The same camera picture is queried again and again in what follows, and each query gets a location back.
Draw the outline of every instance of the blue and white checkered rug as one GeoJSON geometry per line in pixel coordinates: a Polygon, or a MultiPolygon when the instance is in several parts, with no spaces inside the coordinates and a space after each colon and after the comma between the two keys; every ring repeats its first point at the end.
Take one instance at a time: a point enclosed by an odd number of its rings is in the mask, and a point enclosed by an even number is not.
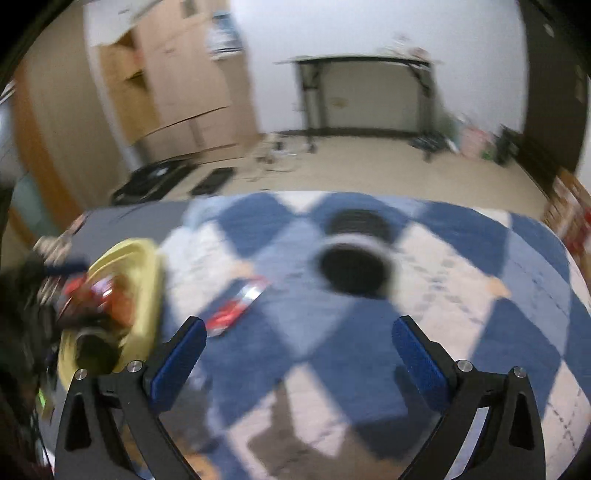
{"type": "Polygon", "coordinates": [[[391,343],[404,314],[454,359],[527,369],[549,480],[590,423],[591,300],[563,244],[536,220],[392,196],[255,193],[195,200],[161,251],[164,339],[189,315],[207,318],[236,278],[271,282],[226,335],[208,340],[164,419],[173,437],[206,448],[220,478],[397,478],[437,420],[391,343]],[[337,294],[316,270],[326,223],[346,208],[391,225],[388,300],[337,294]]]}

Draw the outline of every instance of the black cable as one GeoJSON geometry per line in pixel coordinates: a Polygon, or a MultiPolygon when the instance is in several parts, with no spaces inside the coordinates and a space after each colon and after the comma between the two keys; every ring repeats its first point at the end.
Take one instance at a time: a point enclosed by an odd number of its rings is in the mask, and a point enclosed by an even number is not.
{"type": "Polygon", "coordinates": [[[133,205],[133,207],[129,208],[128,210],[126,210],[123,213],[120,213],[115,218],[112,218],[111,220],[109,220],[107,225],[111,225],[113,223],[119,222],[119,220],[121,220],[123,217],[126,217],[127,215],[130,215],[130,214],[134,213],[136,210],[140,210],[140,209],[148,206],[149,204],[150,204],[150,202],[144,202],[144,203],[140,203],[138,205],[133,205]]]}
{"type": "Polygon", "coordinates": [[[45,442],[43,441],[43,437],[41,435],[41,429],[39,428],[39,415],[37,414],[37,411],[34,409],[33,410],[33,430],[35,432],[35,434],[37,435],[37,437],[39,438],[39,441],[41,442],[41,448],[43,448],[43,453],[45,453],[45,460],[47,461],[47,465],[49,466],[49,471],[50,471],[50,478],[54,478],[53,477],[53,469],[51,468],[51,462],[49,461],[49,454],[47,453],[47,449],[45,448],[45,442]]]}

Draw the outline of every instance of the metal screw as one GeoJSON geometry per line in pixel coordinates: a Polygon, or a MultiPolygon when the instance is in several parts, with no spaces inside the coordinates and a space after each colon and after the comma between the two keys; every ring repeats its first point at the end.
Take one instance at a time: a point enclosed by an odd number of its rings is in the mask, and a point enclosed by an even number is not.
{"type": "Polygon", "coordinates": [[[127,364],[127,371],[134,374],[134,373],[139,372],[140,370],[142,370],[142,367],[143,366],[144,366],[144,364],[142,363],[141,360],[134,360],[134,361],[129,362],[127,364]]]}
{"type": "Polygon", "coordinates": [[[74,378],[77,380],[82,380],[83,378],[86,378],[87,375],[88,375],[88,370],[86,368],[80,368],[79,370],[76,370],[76,373],[74,374],[74,378]]]}
{"type": "Polygon", "coordinates": [[[472,370],[473,365],[468,360],[458,360],[457,367],[462,370],[462,372],[469,372],[472,370]]]}
{"type": "Polygon", "coordinates": [[[525,378],[527,377],[527,371],[523,367],[513,367],[513,373],[518,378],[525,378]]]}

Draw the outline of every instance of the red object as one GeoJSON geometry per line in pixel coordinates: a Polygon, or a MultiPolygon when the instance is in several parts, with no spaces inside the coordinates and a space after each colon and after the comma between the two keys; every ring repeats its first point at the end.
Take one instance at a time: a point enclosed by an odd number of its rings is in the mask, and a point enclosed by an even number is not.
{"type": "Polygon", "coordinates": [[[250,281],[232,299],[228,300],[213,316],[205,322],[208,336],[221,335],[240,318],[240,315],[255,301],[267,287],[262,278],[250,281]]]}
{"type": "Polygon", "coordinates": [[[78,288],[80,288],[82,285],[84,285],[84,282],[86,281],[86,275],[81,275],[78,278],[74,278],[70,281],[68,281],[68,283],[66,283],[66,286],[64,286],[64,294],[67,297],[71,297],[72,294],[78,290],[78,288]]]}
{"type": "Polygon", "coordinates": [[[587,210],[583,217],[581,228],[570,242],[566,242],[566,250],[573,256],[582,255],[585,250],[585,242],[591,233],[591,210],[587,210]]]}
{"type": "Polygon", "coordinates": [[[107,312],[122,327],[131,327],[135,320],[134,301],[128,294],[128,288],[128,280],[122,274],[108,275],[90,286],[97,307],[107,312]]]}

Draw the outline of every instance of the brown door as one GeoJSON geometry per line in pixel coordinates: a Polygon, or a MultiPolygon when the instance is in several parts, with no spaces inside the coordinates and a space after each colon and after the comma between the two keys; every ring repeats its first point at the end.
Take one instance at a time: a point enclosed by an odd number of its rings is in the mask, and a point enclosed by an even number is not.
{"type": "MultiPolygon", "coordinates": [[[[23,81],[17,91],[26,85],[30,113],[48,157],[25,157],[20,143],[21,159],[29,168],[29,163],[50,161],[75,203],[87,210],[108,204],[126,168],[90,73],[83,7],[72,3],[35,40],[20,67],[23,81]]],[[[37,140],[26,124],[16,121],[15,129],[17,140],[19,129],[23,142],[37,140]]],[[[53,183],[51,177],[34,176],[42,194],[42,184],[53,183]]],[[[44,201],[49,207],[49,200],[44,201]]]]}
{"type": "Polygon", "coordinates": [[[575,51],[532,2],[519,0],[529,85],[517,161],[547,193],[560,167],[574,171],[587,121],[587,76],[575,51]]]}

